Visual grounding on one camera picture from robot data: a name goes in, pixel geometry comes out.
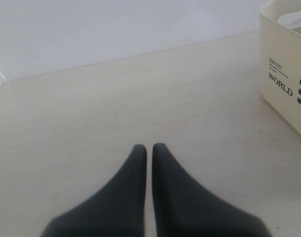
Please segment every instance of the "plastic storage box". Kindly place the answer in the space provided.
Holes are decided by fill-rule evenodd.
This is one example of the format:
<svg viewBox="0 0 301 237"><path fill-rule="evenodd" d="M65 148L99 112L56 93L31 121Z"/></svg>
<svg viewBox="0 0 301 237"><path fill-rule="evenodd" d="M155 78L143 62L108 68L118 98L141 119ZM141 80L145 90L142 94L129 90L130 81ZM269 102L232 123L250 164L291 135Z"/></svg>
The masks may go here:
<svg viewBox="0 0 301 237"><path fill-rule="evenodd" d="M301 134L301 28L278 23L301 11L301 0L274 0L260 9L260 90Z"/></svg>

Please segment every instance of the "white floor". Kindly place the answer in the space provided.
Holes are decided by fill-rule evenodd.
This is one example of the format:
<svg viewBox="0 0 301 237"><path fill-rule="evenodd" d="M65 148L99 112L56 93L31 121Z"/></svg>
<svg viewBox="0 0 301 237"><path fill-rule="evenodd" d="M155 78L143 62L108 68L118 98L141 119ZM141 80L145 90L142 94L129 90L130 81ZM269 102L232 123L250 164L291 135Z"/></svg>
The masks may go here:
<svg viewBox="0 0 301 237"><path fill-rule="evenodd" d="M165 142L201 184L301 237L301 137L261 97L258 35L15 80L0 90L0 237L35 237L135 143Z"/></svg>

